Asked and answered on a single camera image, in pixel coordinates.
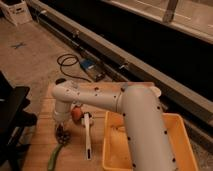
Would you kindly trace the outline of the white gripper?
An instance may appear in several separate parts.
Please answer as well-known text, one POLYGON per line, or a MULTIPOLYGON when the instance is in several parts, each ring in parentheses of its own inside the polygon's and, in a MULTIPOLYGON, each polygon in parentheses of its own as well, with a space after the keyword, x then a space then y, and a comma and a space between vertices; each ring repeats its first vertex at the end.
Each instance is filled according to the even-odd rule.
POLYGON ((53 119, 55 120, 56 123, 58 123, 56 132, 57 134, 63 134, 64 133, 64 124, 65 122, 68 122, 70 119, 70 113, 60 113, 57 111, 53 112, 53 119))

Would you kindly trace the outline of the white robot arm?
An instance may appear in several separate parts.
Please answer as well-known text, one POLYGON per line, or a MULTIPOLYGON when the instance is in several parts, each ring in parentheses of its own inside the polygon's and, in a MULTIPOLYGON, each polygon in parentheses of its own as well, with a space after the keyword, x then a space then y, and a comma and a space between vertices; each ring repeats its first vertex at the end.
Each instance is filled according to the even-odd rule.
POLYGON ((103 108, 123 116, 133 171, 176 171, 175 155, 169 142, 158 95, 142 84, 117 91, 78 87, 72 81, 57 84, 54 118, 67 119, 73 102, 103 108))

